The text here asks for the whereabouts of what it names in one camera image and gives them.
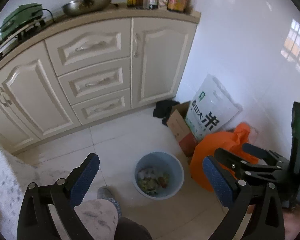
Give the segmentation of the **person right hand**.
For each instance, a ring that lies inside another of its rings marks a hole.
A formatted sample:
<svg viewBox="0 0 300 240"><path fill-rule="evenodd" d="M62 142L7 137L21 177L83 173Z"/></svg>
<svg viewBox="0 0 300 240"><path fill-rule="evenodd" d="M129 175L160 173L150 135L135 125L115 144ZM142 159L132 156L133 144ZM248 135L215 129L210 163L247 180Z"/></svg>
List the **person right hand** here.
<svg viewBox="0 0 300 240"><path fill-rule="evenodd" d="M283 210L285 240L300 239L300 206L291 211Z"/></svg>

